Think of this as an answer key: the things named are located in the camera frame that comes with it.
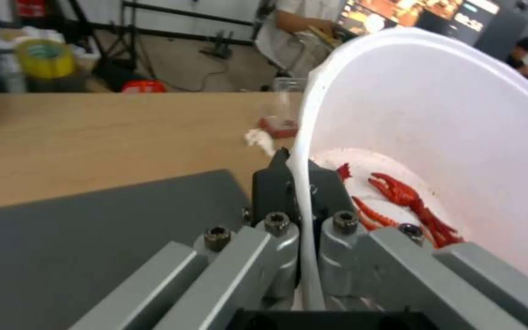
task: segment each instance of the white shirt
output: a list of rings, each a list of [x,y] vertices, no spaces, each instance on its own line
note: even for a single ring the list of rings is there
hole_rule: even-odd
[[[335,21],[341,0],[278,0],[276,9],[307,18]]]
[[[342,4],[342,0],[277,0],[276,9],[301,17],[335,21]],[[275,13],[268,17],[262,30],[260,33],[270,34],[275,62],[294,77],[307,77],[327,56],[325,46],[312,34],[299,32],[295,36],[277,28]]]

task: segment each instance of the computer screen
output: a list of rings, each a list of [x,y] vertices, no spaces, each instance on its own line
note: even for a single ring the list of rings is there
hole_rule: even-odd
[[[419,26],[474,44],[498,11],[489,0],[346,0],[337,23],[356,35]]]
[[[357,35],[413,27],[423,11],[450,20],[463,0],[346,0],[337,23]]]

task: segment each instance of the person's arm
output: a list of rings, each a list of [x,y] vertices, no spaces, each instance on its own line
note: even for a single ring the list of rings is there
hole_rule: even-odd
[[[309,25],[321,30],[327,36],[333,37],[332,21],[328,21],[326,19],[302,17],[286,11],[276,11],[276,27],[281,30],[287,31],[289,33],[295,33],[308,30]]]

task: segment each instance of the yellow tape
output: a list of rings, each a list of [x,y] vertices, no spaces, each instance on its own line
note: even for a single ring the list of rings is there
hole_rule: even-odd
[[[15,47],[23,72],[31,77],[56,79],[75,71],[75,59],[66,44],[44,39],[27,40]]]

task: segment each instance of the wooden table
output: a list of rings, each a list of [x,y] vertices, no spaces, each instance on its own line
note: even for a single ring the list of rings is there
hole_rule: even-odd
[[[215,169],[250,196],[270,159],[243,135],[275,97],[0,94],[0,206]]]

